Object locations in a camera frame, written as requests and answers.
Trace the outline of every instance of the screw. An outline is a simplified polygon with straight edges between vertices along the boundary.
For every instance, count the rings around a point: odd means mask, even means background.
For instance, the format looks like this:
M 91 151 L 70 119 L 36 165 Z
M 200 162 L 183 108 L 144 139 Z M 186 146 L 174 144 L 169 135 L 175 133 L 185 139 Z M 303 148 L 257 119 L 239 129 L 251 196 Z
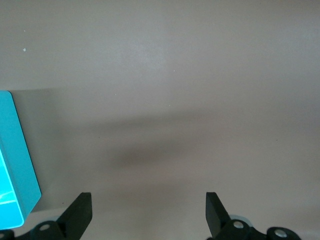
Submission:
M 235 221 L 235 222 L 233 223 L 233 226 L 235 226 L 237 229 L 243 229 L 243 228 L 244 228 L 243 223 L 240 222 L 240 221 Z
M 281 229 L 277 229 L 274 231 L 275 235 L 277 235 L 280 238 L 286 238 L 288 235 L 286 234 L 285 231 L 281 230 Z

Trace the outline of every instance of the cyan box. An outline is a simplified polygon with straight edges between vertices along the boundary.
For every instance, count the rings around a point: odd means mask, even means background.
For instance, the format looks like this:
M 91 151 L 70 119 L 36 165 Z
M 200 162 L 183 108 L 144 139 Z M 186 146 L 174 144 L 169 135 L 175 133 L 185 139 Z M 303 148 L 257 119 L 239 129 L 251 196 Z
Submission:
M 0 90 L 0 230 L 22 226 L 40 197 L 14 100 Z

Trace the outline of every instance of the gray background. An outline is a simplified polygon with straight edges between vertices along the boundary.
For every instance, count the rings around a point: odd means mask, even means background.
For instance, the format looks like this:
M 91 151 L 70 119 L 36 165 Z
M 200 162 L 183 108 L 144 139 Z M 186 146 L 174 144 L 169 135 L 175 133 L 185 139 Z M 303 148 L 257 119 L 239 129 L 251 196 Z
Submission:
M 82 239 L 204 240 L 217 192 L 320 239 L 320 1 L 1 0 L 0 89 L 43 193 L 17 233 L 91 192 Z

